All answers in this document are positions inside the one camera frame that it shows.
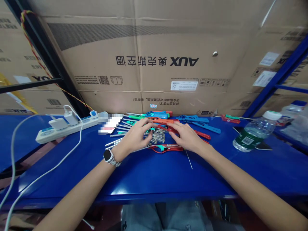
smartwatch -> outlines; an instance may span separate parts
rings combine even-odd
[[[111,164],[111,165],[114,165],[116,167],[119,167],[121,165],[122,162],[116,162],[115,161],[115,157],[112,153],[112,151],[110,149],[107,149],[104,154],[103,154],[103,157],[104,157],[104,160]]]

red and yellow wire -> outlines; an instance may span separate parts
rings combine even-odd
[[[37,62],[39,63],[39,65],[44,69],[44,71],[46,72],[47,76],[50,77],[50,78],[52,79],[53,77],[51,77],[51,76],[49,75],[49,73],[47,72],[46,68],[41,64],[41,62],[40,62],[38,56],[36,55],[36,53],[35,53],[35,51],[34,51],[33,45],[32,45],[32,43],[31,43],[31,41],[30,41],[30,39],[29,39],[29,37],[28,37],[28,35],[27,35],[26,28],[25,28],[25,15],[26,15],[26,14],[29,14],[29,13],[35,14],[34,12],[32,12],[32,11],[30,11],[30,10],[24,10],[24,11],[21,13],[21,16],[20,16],[21,27],[22,27],[22,29],[23,29],[23,33],[24,33],[24,35],[26,36],[26,38],[27,38],[27,40],[28,40],[28,43],[29,43],[29,45],[30,45],[30,47],[31,47],[31,51],[32,51],[32,53],[34,54],[34,56],[35,56],[35,58],[36,58],[36,61],[37,61]],[[93,111],[93,109],[92,109],[88,104],[86,104],[85,102],[82,102],[80,99],[78,99],[77,97],[73,96],[71,93],[69,93],[69,92],[67,92],[66,90],[64,90],[63,88],[61,88],[58,84],[55,83],[55,85],[57,85],[58,88],[60,88],[62,91],[66,92],[67,94],[69,94],[70,96],[74,97],[76,100],[78,100],[78,101],[81,102],[82,104],[84,104],[86,107],[90,108],[91,111]]]

left hand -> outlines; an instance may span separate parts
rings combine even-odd
[[[148,118],[141,119],[135,123],[135,125],[131,127],[128,133],[126,133],[121,142],[112,149],[115,160],[117,162],[121,162],[131,152],[147,146],[147,144],[152,139],[152,131],[145,139],[143,139],[143,134],[151,127],[157,127],[157,125],[153,123],[153,120]]]

blue table surface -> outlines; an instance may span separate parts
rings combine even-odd
[[[273,151],[238,151],[232,141],[237,136],[233,126],[221,118],[212,118],[210,125],[220,128],[216,134],[192,125],[193,129],[209,134],[210,144],[280,196],[308,195],[308,157],[271,135],[265,142]],[[98,126],[82,132],[82,142],[53,172],[37,181],[24,194],[16,208],[52,208],[101,160],[105,144],[117,137],[98,135]],[[79,134],[66,137],[61,143],[23,173],[13,186],[5,208],[27,185],[54,167],[78,142]],[[174,140],[166,134],[166,143]],[[170,151],[157,154],[152,150],[130,154],[111,175],[98,194],[96,203],[158,202],[171,199],[233,198],[236,192],[201,157],[188,152]]]
[[[11,140],[15,127],[29,115],[0,115],[0,137],[1,137],[1,161],[0,172],[4,171],[12,165],[11,162]],[[38,131],[50,127],[48,121],[49,116],[34,116],[17,130],[15,137],[14,156],[15,161],[19,161],[23,157],[34,153],[42,145],[35,141]]]

green bottle label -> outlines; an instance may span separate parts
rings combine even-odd
[[[247,149],[254,149],[259,143],[261,143],[264,139],[256,137],[254,135],[249,134],[243,129],[243,131],[239,134],[239,136],[235,139],[235,141]]]

